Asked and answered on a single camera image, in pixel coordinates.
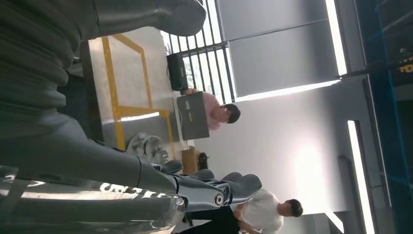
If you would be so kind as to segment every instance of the floor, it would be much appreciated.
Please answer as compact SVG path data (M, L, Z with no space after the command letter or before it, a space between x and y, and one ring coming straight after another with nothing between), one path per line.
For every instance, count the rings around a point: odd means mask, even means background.
M147 133L162 139L170 159L180 159L179 94L170 87L159 30L98 38L89 48L105 143L125 149L132 136Z

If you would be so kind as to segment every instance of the white wall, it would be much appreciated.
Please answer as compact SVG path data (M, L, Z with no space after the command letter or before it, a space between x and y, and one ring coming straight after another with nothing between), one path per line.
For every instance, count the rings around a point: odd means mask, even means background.
M299 199L305 214L348 209L338 166L339 155L352 157L347 120L361 121L366 153L375 155L360 79L238 106L237 123L195 141L217 178L256 174L281 201Z

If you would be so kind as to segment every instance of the ceiling light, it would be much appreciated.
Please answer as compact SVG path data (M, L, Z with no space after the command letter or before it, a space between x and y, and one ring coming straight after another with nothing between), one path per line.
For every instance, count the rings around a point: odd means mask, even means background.
M361 151L359 146L356 122L353 120L347 121L350 133L351 148L353 150L354 167L356 169L356 179L358 192L360 195L361 209L363 212L364 226L366 234L374 234L373 218L370 210L369 196L367 194L366 179L364 177L363 163L361 161Z

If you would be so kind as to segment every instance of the grey laptop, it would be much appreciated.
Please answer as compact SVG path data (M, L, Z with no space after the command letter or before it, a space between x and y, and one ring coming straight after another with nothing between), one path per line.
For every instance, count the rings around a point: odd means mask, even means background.
M184 140L209 137L204 95L197 92L177 98Z

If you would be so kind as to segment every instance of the man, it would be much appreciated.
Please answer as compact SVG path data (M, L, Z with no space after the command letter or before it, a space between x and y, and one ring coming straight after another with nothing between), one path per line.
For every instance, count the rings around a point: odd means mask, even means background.
M281 229L284 217L300 217L301 203L295 199L280 203L266 190L259 190L247 203L238 205L234 211L228 206L217 210L193 212L192 219L211 220L190 228L181 234L237 234L240 230L249 234L273 234Z
M185 94L191 95L196 92L199 91L188 89L185 91ZM239 119L241 112L236 105L227 104L221 106L214 95L207 92L202 93L204 95L206 119L210 130L217 130L221 123L235 123Z

